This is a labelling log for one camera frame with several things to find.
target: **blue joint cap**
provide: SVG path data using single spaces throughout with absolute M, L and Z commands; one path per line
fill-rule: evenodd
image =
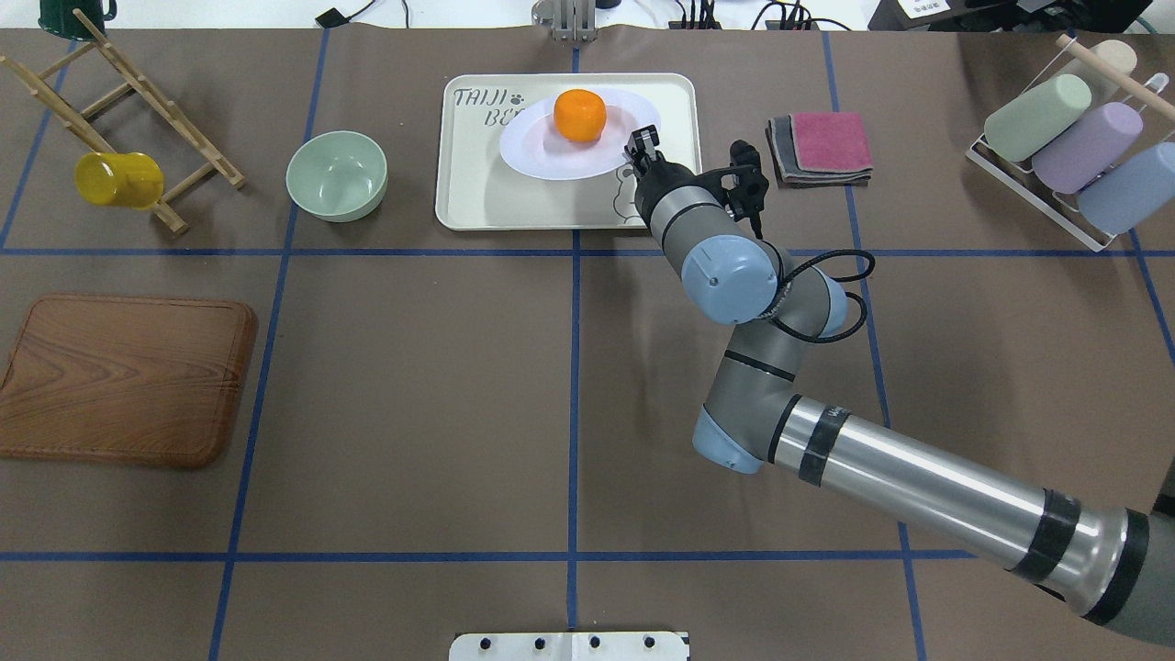
M 698 424 L 693 427 L 693 450 L 714 464 L 739 473 L 758 473 L 763 461 L 743 450 L 701 407 Z
M 718 323 L 743 323 L 763 313 L 778 283 L 771 257 L 738 234 L 718 234 L 699 242 L 682 262 L 685 292 Z
M 828 285 L 828 322 L 824 324 L 824 330 L 820 330 L 820 337 L 828 338 L 835 336 L 840 326 L 845 324 L 845 317 L 848 316 L 848 296 L 845 295 L 845 288 L 840 285 L 840 282 L 828 277 L 819 268 L 817 270 L 824 276 L 824 283 Z

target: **black plug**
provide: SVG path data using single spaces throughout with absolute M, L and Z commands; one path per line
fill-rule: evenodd
M 350 20 L 348 20 L 347 16 L 343 15 L 342 12 L 340 12 L 338 9 L 336 9 L 334 7 L 327 9 L 318 18 L 316 18 L 314 20 L 317 21 L 318 25 L 321 25 L 322 27 L 328 28 L 328 29 L 333 28 L 333 27 L 338 27 L 341 25 L 347 25 L 347 23 L 351 22 Z

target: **yellow mug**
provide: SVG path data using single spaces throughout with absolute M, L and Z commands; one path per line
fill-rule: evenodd
M 149 209 L 163 196 L 163 170 L 140 153 L 86 154 L 74 168 L 74 183 L 82 198 L 103 207 Z

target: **brown wooden cutting board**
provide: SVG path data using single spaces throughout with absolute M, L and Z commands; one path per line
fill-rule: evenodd
M 231 301 L 42 296 L 0 384 L 0 457 L 212 463 L 233 434 L 256 326 Z

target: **green bowl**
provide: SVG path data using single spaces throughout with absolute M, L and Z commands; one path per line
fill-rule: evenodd
M 362 133 L 323 133 L 294 153 L 286 168 L 286 189 L 308 213 L 330 222 L 350 222 L 383 200 L 388 158 Z

